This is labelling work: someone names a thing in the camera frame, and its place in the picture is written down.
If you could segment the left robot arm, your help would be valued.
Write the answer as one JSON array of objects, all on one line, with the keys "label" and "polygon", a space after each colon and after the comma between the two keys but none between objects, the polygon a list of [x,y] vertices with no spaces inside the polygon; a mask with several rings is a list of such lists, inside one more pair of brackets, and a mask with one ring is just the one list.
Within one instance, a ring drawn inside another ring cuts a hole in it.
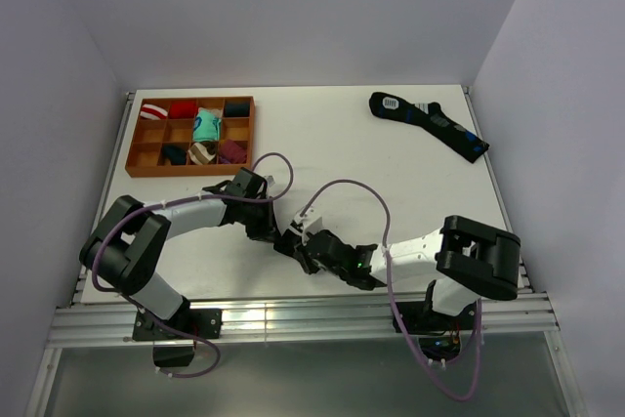
[{"label": "left robot arm", "polygon": [[189,301],[157,272],[165,242],[197,229],[240,224],[253,240],[273,242],[277,227],[268,179],[243,168],[195,196],[144,204],[124,195],[105,213],[79,253],[80,263],[155,316],[155,327],[179,338],[190,326]]}]

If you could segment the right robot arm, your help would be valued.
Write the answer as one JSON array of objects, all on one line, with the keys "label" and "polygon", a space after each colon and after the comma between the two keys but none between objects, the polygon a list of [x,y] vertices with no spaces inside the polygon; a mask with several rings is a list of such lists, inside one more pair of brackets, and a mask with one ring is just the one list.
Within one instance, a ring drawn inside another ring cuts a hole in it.
[{"label": "right robot arm", "polygon": [[518,297],[521,240],[465,217],[448,216],[440,229],[387,247],[351,246],[312,212],[297,216],[290,229],[301,237],[305,260],[353,288],[372,291],[396,280],[427,278],[423,317],[435,329],[479,298]]}]

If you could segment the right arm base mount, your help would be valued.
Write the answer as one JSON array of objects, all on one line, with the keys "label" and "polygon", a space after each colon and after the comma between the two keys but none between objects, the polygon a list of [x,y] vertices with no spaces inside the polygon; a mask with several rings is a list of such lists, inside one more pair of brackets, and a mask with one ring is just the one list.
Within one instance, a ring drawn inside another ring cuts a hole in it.
[{"label": "right arm base mount", "polygon": [[476,303],[465,307],[458,315],[450,316],[427,310],[425,301],[396,301],[396,312],[411,336],[442,336],[476,329]]}]

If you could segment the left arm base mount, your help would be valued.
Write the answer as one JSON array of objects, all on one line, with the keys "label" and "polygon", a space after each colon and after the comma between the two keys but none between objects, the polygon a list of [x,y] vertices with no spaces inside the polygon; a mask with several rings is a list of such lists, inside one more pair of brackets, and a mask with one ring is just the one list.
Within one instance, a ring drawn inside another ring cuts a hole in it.
[{"label": "left arm base mount", "polygon": [[[196,377],[213,371],[221,360],[221,352],[213,343],[221,335],[221,309],[184,307],[170,319],[158,319],[138,311],[132,332],[134,342],[152,343],[152,361],[159,372],[173,377]],[[204,370],[185,372],[205,346],[213,351],[212,363]]]}]

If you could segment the black white-striped sock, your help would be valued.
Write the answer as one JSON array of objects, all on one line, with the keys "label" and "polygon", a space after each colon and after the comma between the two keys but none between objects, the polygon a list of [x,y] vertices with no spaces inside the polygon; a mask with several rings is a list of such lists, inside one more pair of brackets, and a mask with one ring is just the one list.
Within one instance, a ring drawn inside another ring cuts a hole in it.
[{"label": "black white-striped sock", "polygon": [[303,271],[308,269],[303,251],[302,237],[298,233],[287,229],[275,240],[273,250],[297,261]]}]

